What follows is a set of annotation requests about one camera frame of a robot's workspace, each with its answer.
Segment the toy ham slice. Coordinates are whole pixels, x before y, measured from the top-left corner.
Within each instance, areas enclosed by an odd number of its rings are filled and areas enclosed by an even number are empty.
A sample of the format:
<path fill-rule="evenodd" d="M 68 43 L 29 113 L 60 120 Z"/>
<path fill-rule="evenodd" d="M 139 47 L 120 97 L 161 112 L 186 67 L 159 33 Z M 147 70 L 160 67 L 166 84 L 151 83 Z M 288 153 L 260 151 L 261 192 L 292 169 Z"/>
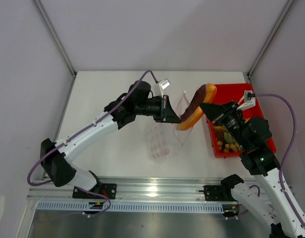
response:
<path fill-rule="evenodd" d="M 216 96 L 217 88 L 212 83 L 201 85 L 195 92 L 190 104 L 181 115 L 181 123 L 177 125 L 177 130 L 186 131 L 192 128 L 204 115 L 200 107 L 202 103 L 212 103 Z"/>

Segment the clear pink zip top bag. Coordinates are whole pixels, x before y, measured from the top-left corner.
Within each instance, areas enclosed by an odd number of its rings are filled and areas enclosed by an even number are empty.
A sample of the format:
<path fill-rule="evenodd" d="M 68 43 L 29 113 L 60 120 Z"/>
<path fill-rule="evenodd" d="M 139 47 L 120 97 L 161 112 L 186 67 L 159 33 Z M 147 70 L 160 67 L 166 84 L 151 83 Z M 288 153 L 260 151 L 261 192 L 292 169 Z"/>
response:
<path fill-rule="evenodd" d="M 154 162 L 162 162 L 178 155 L 192 129 L 181 131 L 176 124 L 154 121 L 149 123 L 144 131 L 148 158 Z"/>

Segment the longan bunch with leaves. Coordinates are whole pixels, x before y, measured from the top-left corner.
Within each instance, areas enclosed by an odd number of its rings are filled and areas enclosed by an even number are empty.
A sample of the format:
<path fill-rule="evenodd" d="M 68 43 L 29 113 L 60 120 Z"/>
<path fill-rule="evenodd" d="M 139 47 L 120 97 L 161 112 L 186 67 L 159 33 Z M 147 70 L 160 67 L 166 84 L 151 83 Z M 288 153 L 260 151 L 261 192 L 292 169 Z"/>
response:
<path fill-rule="evenodd" d="M 223 153 L 236 153 L 242 151 L 240 145 L 231 136 L 224 126 L 213 126 L 216 145 Z"/>

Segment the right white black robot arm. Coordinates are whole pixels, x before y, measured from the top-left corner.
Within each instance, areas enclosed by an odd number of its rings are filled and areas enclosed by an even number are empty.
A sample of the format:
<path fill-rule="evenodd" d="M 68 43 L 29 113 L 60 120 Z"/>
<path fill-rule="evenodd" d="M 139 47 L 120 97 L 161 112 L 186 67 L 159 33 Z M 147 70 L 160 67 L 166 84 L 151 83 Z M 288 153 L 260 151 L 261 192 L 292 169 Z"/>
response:
<path fill-rule="evenodd" d="M 243 166 L 265 191 L 271 205 L 252 195 L 238 175 L 223 180 L 220 194 L 226 200 L 235 199 L 266 225 L 273 238 L 305 238 L 305 213 L 298 205 L 281 171 L 281 165 L 267 145 L 272 133 L 266 119 L 252 117 L 248 121 L 236 102 L 224 105 L 201 103 L 200 108 L 215 125 L 223 125 L 242 152 Z"/>

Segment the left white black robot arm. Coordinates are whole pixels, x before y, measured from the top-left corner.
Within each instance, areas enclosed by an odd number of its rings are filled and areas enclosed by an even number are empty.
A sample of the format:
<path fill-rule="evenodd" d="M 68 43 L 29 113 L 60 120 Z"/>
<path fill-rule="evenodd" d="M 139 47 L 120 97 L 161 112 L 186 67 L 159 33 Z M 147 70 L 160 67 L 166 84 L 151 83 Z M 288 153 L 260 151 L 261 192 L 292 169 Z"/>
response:
<path fill-rule="evenodd" d="M 83 189 L 90 198 L 98 197 L 102 185 L 99 178 L 92 171 L 75 167 L 73 161 L 102 137 L 135 121 L 136 116 L 153 117 L 155 122 L 160 123 L 180 123 L 168 95 L 163 93 L 169 85 L 168 79 L 158 82 L 154 87 L 155 96 L 149 97 L 151 85 L 137 81 L 127 93 L 110 102 L 84 129 L 58 142 L 44 140 L 41 143 L 41 165 L 51 182 L 56 187 L 73 185 Z"/>

